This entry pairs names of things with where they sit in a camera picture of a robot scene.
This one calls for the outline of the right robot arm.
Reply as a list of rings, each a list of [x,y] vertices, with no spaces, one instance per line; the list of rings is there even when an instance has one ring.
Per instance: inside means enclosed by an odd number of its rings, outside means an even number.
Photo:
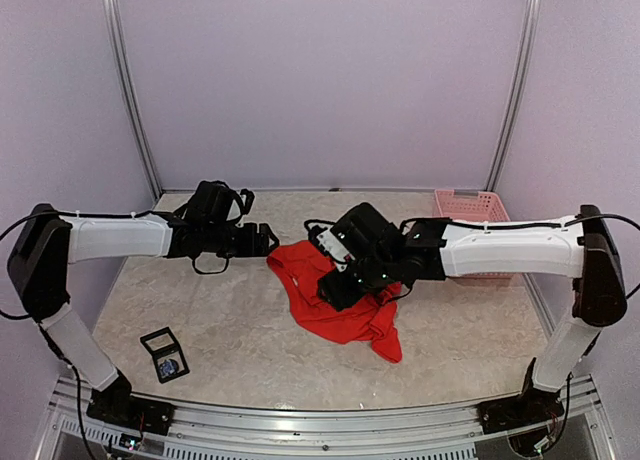
[[[485,273],[549,274],[571,279],[574,303],[543,353],[529,364],[521,392],[485,401],[477,411],[486,434],[566,414],[560,391],[600,332],[627,312],[619,253],[608,215],[583,205],[576,215],[531,222],[411,218],[394,225],[363,202],[335,222],[307,220],[308,239],[331,260],[318,295],[337,311],[396,283]]]

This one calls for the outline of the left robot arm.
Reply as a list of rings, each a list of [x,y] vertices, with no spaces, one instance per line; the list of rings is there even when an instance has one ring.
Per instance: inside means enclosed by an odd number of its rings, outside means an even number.
[[[255,195],[223,181],[202,181],[172,212],[64,212],[48,203],[16,221],[20,234],[7,260],[9,279],[25,311],[54,354],[91,387],[87,416],[165,436],[174,406],[132,392],[130,381],[101,349],[73,309],[67,289],[71,264],[125,257],[188,258],[210,253],[265,258],[279,245],[266,223],[245,221]]]

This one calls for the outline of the red t-shirt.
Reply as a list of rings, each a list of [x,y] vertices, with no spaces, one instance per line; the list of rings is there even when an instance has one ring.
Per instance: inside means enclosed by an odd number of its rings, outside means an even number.
[[[384,360],[403,358],[394,321],[401,285],[395,283],[377,295],[367,294],[355,306],[335,310],[318,293],[318,281],[334,266],[308,241],[276,248],[266,259],[289,298],[290,313],[309,332],[338,344],[367,342]]]

